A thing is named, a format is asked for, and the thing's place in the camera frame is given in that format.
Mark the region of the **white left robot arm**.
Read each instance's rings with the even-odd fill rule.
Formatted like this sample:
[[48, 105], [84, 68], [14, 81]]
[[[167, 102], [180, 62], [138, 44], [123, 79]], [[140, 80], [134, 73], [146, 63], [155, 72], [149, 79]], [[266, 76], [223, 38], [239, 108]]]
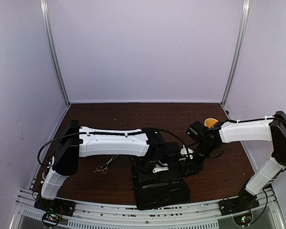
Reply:
[[162, 132], [173, 135], [158, 128], [101, 130], [71, 121], [64, 135], [55, 138], [57, 145], [52, 159], [46, 164], [48, 173], [41, 186], [41, 205], [49, 212], [59, 208], [57, 193], [66, 178], [78, 172], [81, 157], [132, 156], [137, 160], [135, 166], [143, 173], [167, 171], [177, 161], [193, 158], [193, 150], [185, 143], [179, 146], [177, 142], [166, 142]]

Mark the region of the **black zip tool case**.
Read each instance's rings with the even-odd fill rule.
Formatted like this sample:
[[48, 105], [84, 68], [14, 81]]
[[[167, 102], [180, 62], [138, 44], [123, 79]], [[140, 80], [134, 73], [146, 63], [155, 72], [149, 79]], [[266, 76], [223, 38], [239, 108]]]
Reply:
[[190, 200], [190, 191], [184, 181], [181, 163], [166, 171], [148, 174], [141, 173], [136, 167], [132, 167], [132, 177], [138, 210], [150, 210], [186, 203]]

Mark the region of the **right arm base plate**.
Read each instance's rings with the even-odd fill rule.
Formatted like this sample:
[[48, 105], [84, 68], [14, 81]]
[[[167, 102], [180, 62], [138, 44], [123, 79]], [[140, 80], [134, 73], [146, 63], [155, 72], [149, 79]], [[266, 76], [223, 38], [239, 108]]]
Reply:
[[246, 200], [241, 197], [224, 198], [218, 205], [221, 215], [232, 215], [234, 223], [240, 227], [249, 226], [253, 222], [252, 210], [260, 206], [256, 199]]

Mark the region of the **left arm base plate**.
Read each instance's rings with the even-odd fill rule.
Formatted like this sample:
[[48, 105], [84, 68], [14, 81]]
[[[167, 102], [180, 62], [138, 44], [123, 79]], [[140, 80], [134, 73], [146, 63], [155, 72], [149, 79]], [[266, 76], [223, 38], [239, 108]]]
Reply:
[[58, 226], [63, 216], [72, 217], [76, 203], [70, 200], [55, 198], [54, 200], [38, 197], [35, 200], [34, 207], [42, 210], [44, 213], [41, 222], [44, 226], [51, 228]]

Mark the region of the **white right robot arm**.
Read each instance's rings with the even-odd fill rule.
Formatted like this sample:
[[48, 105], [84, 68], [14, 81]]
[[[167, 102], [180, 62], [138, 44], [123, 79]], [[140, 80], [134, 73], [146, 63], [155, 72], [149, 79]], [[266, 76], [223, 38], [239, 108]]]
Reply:
[[251, 120], [219, 121], [208, 118], [204, 122], [193, 122], [186, 131], [197, 147], [186, 155], [185, 175], [198, 174], [204, 161], [223, 144], [265, 142], [272, 145], [272, 153], [252, 175], [235, 199], [238, 210], [246, 210], [258, 193], [286, 170], [286, 113], [276, 111], [274, 115]]

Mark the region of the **silver scissors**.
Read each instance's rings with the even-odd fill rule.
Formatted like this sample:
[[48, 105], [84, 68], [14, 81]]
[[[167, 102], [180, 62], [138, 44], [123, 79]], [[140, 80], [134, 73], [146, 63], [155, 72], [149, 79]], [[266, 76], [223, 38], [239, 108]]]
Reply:
[[108, 173], [108, 166], [110, 165], [111, 162], [113, 162], [119, 155], [114, 155], [112, 156], [106, 163], [104, 163], [102, 166], [98, 166], [95, 170], [94, 173], [102, 172], [103, 174]]

